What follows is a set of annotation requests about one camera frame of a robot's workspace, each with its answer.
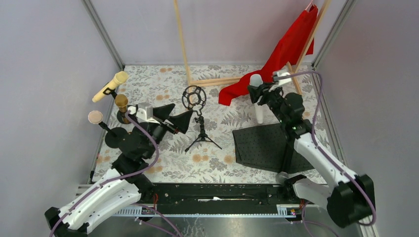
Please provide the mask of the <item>white microphone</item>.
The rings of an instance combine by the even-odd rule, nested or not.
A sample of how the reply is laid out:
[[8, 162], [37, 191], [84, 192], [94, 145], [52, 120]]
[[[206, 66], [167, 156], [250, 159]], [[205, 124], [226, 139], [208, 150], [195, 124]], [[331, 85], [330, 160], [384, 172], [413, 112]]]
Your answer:
[[250, 95], [251, 95], [251, 101], [253, 102], [254, 109], [255, 109], [255, 117], [258, 124], [263, 123], [263, 108], [258, 104], [260, 100], [260, 94], [256, 91], [256, 89], [263, 84], [263, 80], [261, 75], [259, 74], [253, 74], [250, 77], [250, 86], [252, 89], [254, 89]]

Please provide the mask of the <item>black tripod shock-mount stand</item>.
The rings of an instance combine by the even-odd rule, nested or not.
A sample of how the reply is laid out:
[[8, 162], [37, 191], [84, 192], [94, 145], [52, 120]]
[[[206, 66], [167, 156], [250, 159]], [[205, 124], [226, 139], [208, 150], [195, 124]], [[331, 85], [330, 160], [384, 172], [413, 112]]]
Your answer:
[[207, 95], [204, 89], [197, 85], [190, 85], [182, 93], [182, 105], [188, 111], [192, 111], [197, 114], [197, 117], [194, 118], [195, 122], [199, 125], [200, 134], [197, 138], [187, 147], [184, 151], [188, 152], [193, 145], [198, 142], [209, 142], [215, 144], [218, 148], [222, 149], [218, 144], [216, 144], [206, 133], [205, 130], [205, 119], [202, 114], [202, 109], [206, 105]]

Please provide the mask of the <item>gold microphone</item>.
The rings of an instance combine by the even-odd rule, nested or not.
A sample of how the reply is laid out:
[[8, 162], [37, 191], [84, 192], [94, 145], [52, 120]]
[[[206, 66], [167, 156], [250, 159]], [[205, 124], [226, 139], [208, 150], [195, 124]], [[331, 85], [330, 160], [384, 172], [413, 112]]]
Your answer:
[[123, 124], [129, 124], [130, 121], [125, 117], [128, 106], [128, 98], [124, 94], [118, 94], [115, 97], [115, 104], [119, 109], [117, 113], [117, 115], [121, 118], [119, 121]]

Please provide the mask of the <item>cream yellow microphone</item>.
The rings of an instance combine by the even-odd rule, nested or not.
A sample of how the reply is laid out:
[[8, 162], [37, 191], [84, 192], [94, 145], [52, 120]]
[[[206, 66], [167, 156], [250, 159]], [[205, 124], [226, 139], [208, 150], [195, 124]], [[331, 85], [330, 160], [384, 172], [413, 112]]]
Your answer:
[[125, 71], [120, 71], [114, 75], [114, 77], [100, 89], [92, 98], [92, 102], [96, 103], [103, 99], [106, 95], [109, 95], [119, 85], [125, 83], [128, 79], [128, 74]]

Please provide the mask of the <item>pink microphone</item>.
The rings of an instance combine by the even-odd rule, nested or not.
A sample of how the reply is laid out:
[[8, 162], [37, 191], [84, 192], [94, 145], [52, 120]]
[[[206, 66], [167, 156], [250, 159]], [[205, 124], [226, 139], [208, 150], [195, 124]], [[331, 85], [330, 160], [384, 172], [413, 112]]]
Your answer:
[[103, 114], [100, 111], [91, 111], [87, 119], [92, 124], [100, 124], [103, 121]]

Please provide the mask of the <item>black round-base mic stand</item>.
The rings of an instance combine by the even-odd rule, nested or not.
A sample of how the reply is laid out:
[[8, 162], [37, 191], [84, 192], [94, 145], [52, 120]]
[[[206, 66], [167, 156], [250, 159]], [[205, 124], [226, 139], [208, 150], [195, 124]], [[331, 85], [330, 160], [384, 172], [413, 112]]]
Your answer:
[[128, 132], [122, 127], [110, 129], [108, 125], [102, 121], [98, 125], [107, 132], [104, 140], [105, 144], [110, 148], [118, 148], [119, 144], [128, 135]]

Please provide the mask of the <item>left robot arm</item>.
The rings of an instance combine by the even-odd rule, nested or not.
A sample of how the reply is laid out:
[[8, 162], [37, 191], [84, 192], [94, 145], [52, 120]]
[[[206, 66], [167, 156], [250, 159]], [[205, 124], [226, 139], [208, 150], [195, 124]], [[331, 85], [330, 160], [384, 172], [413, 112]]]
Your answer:
[[124, 207], [152, 196], [154, 184], [145, 176], [160, 157], [159, 144], [170, 132], [188, 131], [192, 110], [173, 116], [175, 105], [153, 108], [149, 104], [129, 106], [125, 118], [132, 132], [122, 127], [108, 131], [111, 147], [120, 155], [105, 174], [79, 197], [45, 212], [51, 237], [86, 237], [104, 220]]

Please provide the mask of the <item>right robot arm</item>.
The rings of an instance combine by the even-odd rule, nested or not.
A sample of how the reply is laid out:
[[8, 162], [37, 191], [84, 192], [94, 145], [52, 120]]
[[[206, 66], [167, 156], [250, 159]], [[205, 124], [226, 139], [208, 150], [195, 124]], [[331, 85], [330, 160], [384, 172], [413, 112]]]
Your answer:
[[302, 96], [283, 95], [281, 87], [272, 83], [248, 86], [252, 103], [267, 105], [278, 119], [287, 143], [302, 155], [327, 182], [326, 186], [302, 176], [292, 178], [291, 187], [296, 197], [310, 201], [327, 210], [333, 222], [345, 228], [371, 217], [377, 220], [375, 192], [372, 179], [346, 167], [319, 143], [312, 124], [302, 118]]

